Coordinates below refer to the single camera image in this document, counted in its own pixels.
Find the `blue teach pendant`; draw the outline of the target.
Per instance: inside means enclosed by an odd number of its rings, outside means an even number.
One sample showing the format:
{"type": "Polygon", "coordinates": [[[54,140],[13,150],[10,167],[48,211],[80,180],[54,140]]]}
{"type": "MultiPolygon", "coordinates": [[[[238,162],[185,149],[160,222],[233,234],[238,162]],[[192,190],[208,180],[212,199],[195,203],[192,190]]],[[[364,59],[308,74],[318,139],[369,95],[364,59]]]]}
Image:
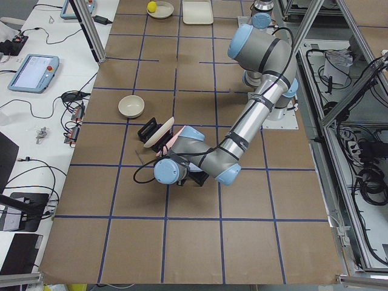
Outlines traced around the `blue teach pendant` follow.
{"type": "Polygon", "coordinates": [[[57,56],[28,54],[7,88],[14,92],[42,93],[58,67],[57,56]]]}
{"type": "MultiPolygon", "coordinates": [[[[95,6],[96,6],[96,1],[95,0],[85,0],[85,3],[86,3],[86,6],[87,6],[89,13],[92,14],[94,9],[95,9],[95,6]]],[[[61,10],[60,17],[62,19],[65,19],[65,20],[77,19],[72,6],[70,5],[69,0],[65,1],[64,5],[62,7],[62,10],[61,10]]]]}

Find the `cream shallow plate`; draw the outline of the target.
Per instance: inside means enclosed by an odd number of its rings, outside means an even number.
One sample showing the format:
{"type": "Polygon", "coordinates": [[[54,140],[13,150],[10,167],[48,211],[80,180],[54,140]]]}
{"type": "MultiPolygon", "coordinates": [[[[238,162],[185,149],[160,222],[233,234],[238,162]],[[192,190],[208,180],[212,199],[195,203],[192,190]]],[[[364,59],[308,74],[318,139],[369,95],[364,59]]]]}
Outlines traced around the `cream shallow plate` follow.
{"type": "Polygon", "coordinates": [[[155,2],[157,3],[156,12],[149,13],[147,11],[147,13],[151,17],[156,19],[165,19],[165,18],[168,18],[169,16],[172,16],[174,12],[174,6],[171,3],[165,2],[165,1],[155,1],[155,2]]]}

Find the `black power adapter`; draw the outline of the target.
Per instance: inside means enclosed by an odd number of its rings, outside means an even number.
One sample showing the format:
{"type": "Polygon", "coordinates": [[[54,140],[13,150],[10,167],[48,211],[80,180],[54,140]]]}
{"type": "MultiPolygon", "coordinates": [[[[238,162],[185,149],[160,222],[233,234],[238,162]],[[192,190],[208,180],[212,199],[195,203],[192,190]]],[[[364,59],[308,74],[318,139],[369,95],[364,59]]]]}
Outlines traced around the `black power adapter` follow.
{"type": "Polygon", "coordinates": [[[108,18],[105,18],[103,16],[95,15],[93,17],[93,20],[98,23],[98,24],[103,24],[103,25],[109,25],[112,24],[113,22],[109,20],[108,18]]]}

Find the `yellow lemon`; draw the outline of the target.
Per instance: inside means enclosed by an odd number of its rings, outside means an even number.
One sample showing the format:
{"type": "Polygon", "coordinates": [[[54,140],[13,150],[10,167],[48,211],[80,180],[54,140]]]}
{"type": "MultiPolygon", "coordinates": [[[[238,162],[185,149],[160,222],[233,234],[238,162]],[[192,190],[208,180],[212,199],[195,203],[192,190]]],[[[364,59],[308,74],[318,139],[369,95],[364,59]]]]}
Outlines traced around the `yellow lemon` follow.
{"type": "Polygon", "coordinates": [[[147,4],[147,11],[149,13],[154,13],[156,12],[156,9],[157,9],[157,3],[155,1],[150,1],[148,4],[147,4]]]}

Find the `pink plate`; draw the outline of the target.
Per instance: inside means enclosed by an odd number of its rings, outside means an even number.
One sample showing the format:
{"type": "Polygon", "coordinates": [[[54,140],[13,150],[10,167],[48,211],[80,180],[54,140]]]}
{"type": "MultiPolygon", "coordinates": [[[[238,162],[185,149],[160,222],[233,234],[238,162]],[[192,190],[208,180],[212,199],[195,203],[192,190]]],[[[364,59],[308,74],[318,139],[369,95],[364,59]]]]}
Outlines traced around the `pink plate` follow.
{"type": "Polygon", "coordinates": [[[156,154],[157,157],[165,155],[168,150],[174,145],[176,140],[178,139],[178,136],[181,134],[181,132],[185,129],[186,126],[182,127],[168,142],[166,142],[165,145],[163,145],[162,149],[156,154]]]}

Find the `cream rectangular tray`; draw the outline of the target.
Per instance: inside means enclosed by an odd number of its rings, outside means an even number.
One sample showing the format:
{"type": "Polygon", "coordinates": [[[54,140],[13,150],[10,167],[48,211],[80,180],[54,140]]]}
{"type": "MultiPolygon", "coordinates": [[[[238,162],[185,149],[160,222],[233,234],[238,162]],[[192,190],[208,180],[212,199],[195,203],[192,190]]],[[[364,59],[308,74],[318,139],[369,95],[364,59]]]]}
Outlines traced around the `cream rectangular tray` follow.
{"type": "Polygon", "coordinates": [[[183,1],[182,17],[183,23],[188,25],[213,24],[211,1],[183,1]]]}

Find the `black dish rack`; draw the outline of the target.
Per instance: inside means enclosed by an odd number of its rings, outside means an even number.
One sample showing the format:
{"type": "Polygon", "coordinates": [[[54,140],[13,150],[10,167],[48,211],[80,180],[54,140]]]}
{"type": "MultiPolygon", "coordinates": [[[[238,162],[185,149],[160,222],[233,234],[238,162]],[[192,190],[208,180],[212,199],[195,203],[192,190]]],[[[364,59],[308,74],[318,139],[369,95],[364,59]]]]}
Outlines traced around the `black dish rack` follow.
{"type": "MultiPolygon", "coordinates": [[[[144,144],[147,140],[162,126],[156,122],[156,118],[150,119],[140,130],[138,130],[138,137],[144,144]]],[[[163,145],[166,144],[176,133],[173,133],[172,128],[167,132],[155,145],[151,146],[151,149],[158,153],[163,145]]],[[[183,186],[188,179],[191,179],[200,187],[204,185],[205,181],[209,177],[204,171],[189,163],[183,158],[179,157],[175,153],[159,156],[145,163],[142,167],[149,164],[154,165],[154,177],[147,181],[139,181],[136,179],[136,175],[139,170],[136,170],[133,175],[133,180],[137,184],[147,184],[152,181],[158,181],[161,184],[183,186]]]]}

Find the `aluminium frame post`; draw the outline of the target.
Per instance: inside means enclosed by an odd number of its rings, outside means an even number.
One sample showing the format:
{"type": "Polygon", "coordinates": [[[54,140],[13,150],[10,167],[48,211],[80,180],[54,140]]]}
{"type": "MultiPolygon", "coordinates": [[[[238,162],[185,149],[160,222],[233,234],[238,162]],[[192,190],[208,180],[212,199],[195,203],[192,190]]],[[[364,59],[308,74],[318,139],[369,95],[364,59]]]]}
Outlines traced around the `aluminium frame post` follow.
{"type": "Polygon", "coordinates": [[[85,1],[69,0],[69,3],[81,26],[94,60],[98,64],[105,62],[107,55],[85,1]]]}

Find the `black monitor stand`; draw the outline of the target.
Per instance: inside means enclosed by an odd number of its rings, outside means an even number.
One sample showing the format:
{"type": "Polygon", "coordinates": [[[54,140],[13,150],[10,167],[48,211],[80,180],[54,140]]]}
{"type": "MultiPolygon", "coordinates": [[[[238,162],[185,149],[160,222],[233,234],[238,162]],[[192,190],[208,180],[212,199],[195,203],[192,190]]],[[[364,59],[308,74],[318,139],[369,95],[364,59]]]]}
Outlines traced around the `black monitor stand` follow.
{"type": "MultiPolygon", "coordinates": [[[[1,191],[5,190],[18,157],[19,146],[1,134],[1,191]]],[[[13,192],[10,196],[1,195],[2,231],[35,232],[44,216],[49,201],[47,193],[13,192]]]]}

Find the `cream plate in rack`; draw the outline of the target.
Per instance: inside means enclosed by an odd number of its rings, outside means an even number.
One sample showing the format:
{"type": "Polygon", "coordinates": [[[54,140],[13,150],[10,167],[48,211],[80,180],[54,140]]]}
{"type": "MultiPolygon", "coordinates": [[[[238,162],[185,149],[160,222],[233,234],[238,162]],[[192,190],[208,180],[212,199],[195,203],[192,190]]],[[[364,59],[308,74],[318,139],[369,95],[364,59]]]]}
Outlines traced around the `cream plate in rack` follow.
{"type": "Polygon", "coordinates": [[[175,122],[174,117],[169,118],[144,144],[145,148],[151,148],[155,145],[167,132],[170,131],[175,122]]]}

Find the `white paper bag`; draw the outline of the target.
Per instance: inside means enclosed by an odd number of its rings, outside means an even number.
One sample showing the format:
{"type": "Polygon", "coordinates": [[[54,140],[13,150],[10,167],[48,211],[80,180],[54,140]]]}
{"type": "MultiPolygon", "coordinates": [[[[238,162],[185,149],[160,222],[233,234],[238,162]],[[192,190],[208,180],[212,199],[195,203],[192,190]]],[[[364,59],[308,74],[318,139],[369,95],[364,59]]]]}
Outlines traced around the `white paper bag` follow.
{"type": "Polygon", "coordinates": [[[348,49],[325,52],[324,77],[332,77],[334,84],[346,85],[353,58],[348,49]]]}

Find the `cream bowl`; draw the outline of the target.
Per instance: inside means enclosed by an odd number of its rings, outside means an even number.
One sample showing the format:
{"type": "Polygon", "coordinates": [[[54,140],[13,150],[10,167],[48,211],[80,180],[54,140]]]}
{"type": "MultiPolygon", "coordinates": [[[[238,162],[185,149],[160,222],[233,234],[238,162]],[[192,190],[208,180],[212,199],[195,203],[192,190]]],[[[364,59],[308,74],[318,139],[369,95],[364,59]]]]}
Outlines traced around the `cream bowl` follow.
{"type": "Polygon", "coordinates": [[[128,95],[123,97],[118,103],[119,112],[127,118],[139,117],[145,107],[144,100],[137,95],[128,95]]]}

